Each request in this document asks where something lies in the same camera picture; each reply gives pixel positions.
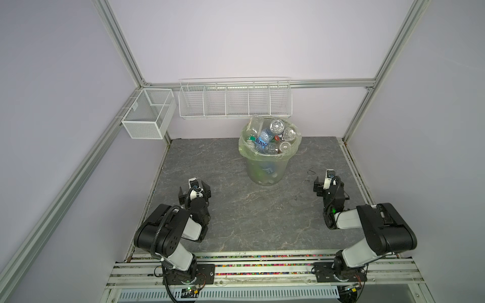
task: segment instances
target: white mesh basket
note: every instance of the white mesh basket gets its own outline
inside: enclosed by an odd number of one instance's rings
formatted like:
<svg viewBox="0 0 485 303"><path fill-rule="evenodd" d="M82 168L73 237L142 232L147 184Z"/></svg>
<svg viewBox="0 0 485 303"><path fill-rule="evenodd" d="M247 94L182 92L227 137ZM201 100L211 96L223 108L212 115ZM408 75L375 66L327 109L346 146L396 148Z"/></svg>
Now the white mesh basket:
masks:
<svg viewBox="0 0 485 303"><path fill-rule="evenodd" d="M289 81L182 85L178 95L184 119L247 118L253 114L290 117Z"/></svg>
<svg viewBox="0 0 485 303"><path fill-rule="evenodd" d="M144 88L121 122L134 139L163 139L176 107L171 89Z"/></svg>

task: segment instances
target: gray marble tabletop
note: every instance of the gray marble tabletop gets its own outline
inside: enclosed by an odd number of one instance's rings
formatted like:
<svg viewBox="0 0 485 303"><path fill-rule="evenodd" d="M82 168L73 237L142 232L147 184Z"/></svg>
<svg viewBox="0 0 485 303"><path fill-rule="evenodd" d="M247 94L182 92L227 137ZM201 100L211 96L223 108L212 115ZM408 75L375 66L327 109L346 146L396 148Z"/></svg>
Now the gray marble tabletop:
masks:
<svg viewBox="0 0 485 303"><path fill-rule="evenodd" d="M211 221L201 243L182 240L191 252L343 249L364 234L361 229L329 230L323 202L313 181L335 169L350 196L346 208L364 204L335 137L305 137L290 159L283 179L261 186L249 179L238 139L173 140L149 208L178 205L178 188L188 179L210 185Z"/></svg>

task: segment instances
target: wire basket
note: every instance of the wire basket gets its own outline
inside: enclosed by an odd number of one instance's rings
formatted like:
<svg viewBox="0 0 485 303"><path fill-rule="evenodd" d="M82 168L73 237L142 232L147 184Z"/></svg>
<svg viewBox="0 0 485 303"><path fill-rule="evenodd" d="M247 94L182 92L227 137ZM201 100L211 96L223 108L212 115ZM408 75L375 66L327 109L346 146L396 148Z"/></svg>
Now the wire basket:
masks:
<svg viewBox="0 0 485 303"><path fill-rule="evenodd" d="M178 95L180 116L184 119L290 117L290 81L261 81L224 84L181 85Z"/></svg>
<svg viewBox="0 0 485 303"><path fill-rule="evenodd" d="M134 139L163 139L176 107L171 89L144 88L121 123Z"/></svg>

